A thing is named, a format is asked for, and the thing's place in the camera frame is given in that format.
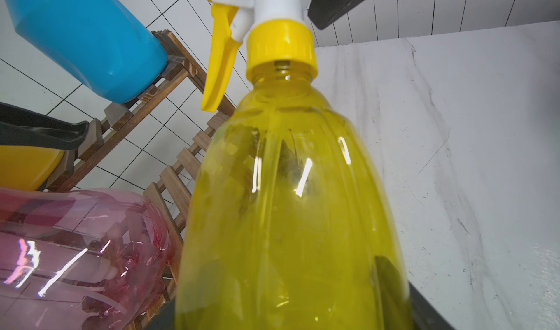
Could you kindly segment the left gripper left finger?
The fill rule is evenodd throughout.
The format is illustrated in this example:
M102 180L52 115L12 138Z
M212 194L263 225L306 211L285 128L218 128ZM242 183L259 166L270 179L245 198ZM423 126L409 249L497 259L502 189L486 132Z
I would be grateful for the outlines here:
M175 308L174 299L164 304L144 327L144 330L175 330Z

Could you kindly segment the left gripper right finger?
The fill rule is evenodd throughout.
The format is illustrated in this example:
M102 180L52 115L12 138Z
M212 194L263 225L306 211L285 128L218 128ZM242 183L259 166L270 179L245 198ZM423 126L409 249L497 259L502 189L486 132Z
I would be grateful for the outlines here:
M409 289L415 330L455 330L412 283Z

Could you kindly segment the pink pump spray bottle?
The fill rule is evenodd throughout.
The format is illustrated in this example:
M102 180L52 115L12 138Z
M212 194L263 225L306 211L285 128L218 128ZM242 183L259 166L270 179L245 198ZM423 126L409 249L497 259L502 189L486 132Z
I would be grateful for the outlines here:
M117 189L1 190L1 328L124 329L163 293L160 210Z

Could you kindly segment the yellow trigger spray bottle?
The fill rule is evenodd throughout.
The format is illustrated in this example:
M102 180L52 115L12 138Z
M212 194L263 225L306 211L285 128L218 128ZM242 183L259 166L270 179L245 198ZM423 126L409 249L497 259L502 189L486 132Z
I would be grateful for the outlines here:
M237 52L252 90L195 179L177 329L412 329L395 223L370 155L312 85L313 0L208 0L214 28L201 108L216 111Z

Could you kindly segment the yellow plastic watering can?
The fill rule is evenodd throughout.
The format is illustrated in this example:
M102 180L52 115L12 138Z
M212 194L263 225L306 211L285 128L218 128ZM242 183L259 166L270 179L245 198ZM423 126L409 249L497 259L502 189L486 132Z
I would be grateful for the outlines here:
M37 190L63 159L64 151L32 146L1 146L1 187Z

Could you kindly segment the blue pump spray bottle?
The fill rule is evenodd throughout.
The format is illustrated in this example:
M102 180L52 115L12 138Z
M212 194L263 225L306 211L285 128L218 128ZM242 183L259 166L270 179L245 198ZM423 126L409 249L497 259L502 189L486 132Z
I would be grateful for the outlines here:
M91 89L119 104L168 63L160 42L119 0L5 0L15 32Z

